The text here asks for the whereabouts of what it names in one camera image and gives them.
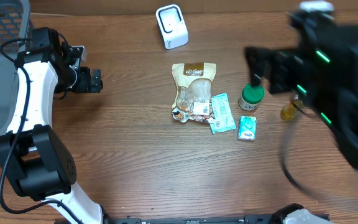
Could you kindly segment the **yellow dish soap bottle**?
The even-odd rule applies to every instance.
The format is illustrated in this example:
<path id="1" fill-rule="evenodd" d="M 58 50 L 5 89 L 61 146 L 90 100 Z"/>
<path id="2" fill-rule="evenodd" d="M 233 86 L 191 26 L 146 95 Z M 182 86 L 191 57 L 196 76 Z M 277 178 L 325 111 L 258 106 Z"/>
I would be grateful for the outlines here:
<path id="1" fill-rule="evenodd" d="M 283 120 L 293 120 L 298 113 L 303 111 L 304 107 L 305 106 L 300 97 L 298 95 L 294 95 L 290 102 L 282 108 L 280 117 Z"/>

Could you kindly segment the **green lid jar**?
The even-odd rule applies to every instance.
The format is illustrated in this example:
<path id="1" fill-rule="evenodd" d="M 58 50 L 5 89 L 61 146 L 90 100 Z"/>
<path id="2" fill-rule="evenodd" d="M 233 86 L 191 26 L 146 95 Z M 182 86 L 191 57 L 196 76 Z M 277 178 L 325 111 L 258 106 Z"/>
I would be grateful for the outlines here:
<path id="1" fill-rule="evenodd" d="M 248 83 L 239 96 L 238 104 L 243 110 L 252 111 L 256 109 L 259 103 L 263 100 L 264 95 L 264 88 L 261 85 L 252 86 Z"/>

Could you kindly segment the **small teal tissue pack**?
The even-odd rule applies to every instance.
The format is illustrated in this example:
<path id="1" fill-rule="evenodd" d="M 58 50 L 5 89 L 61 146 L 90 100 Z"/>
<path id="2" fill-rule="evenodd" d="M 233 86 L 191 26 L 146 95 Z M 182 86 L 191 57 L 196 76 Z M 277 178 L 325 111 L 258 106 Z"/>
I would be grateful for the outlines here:
<path id="1" fill-rule="evenodd" d="M 241 116 L 238 139 L 254 141 L 256 139 L 257 119 L 253 116 Z"/>

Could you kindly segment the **teal wet wipes pack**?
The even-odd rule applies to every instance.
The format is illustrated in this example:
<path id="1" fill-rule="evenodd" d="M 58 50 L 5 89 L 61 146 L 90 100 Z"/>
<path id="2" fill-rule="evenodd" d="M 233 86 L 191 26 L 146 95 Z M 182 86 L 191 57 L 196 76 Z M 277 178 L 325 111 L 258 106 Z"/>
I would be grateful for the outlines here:
<path id="1" fill-rule="evenodd" d="M 212 109 L 215 119 L 210 123 L 213 134 L 236 129 L 236 123 L 232 115 L 229 98 L 226 93 L 212 97 Z"/>

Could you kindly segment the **brown snack bag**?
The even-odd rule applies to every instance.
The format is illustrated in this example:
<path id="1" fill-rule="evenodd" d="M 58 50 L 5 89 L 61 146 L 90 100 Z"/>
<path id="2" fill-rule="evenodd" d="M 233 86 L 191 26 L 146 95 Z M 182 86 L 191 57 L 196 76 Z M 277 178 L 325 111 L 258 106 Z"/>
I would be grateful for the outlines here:
<path id="1" fill-rule="evenodd" d="M 211 89 L 216 70 L 216 64 L 206 62 L 172 65 L 172 77 L 177 87 L 172 104 L 173 119 L 182 123 L 214 121 Z"/>

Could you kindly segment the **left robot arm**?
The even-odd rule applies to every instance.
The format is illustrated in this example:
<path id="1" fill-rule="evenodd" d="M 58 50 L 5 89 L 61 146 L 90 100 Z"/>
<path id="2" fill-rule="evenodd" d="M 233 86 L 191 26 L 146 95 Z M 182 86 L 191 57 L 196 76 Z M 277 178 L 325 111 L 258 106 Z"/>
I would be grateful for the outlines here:
<path id="1" fill-rule="evenodd" d="M 70 45 L 54 29 L 34 29 L 28 42 L 12 59 L 19 89 L 0 136 L 0 189 L 9 182 L 18 196 L 31 198 L 36 208 L 53 207 L 69 223 L 108 223 L 104 208 L 80 187 L 74 158 L 52 128 L 54 99 L 100 92 L 101 72 L 81 66 L 85 48 Z"/>

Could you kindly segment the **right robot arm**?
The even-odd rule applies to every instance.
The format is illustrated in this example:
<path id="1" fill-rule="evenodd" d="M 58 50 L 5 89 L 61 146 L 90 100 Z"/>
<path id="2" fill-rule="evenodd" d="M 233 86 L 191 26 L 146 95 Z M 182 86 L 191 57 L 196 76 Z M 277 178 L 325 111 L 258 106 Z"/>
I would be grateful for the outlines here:
<path id="1" fill-rule="evenodd" d="M 329 9 L 293 12 L 290 24 L 296 47 L 244 49 L 251 85 L 268 80 L 271 94 L 296 92 L 358 173 L 358 24 L 338 24 Z"/>

